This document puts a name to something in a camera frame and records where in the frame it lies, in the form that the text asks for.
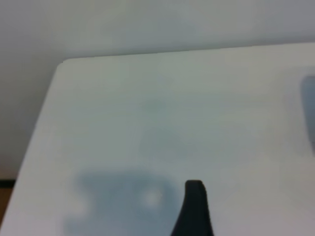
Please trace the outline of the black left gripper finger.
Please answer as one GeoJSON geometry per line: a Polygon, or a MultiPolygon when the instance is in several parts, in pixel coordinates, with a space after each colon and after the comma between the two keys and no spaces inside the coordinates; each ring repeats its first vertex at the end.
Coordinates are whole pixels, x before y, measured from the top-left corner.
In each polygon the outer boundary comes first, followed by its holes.
{"type": "Polygon", "coordinates": [[[207,192],[202,181],[186,181],[184,201],[171,235],[214,236],[207,192]]]}

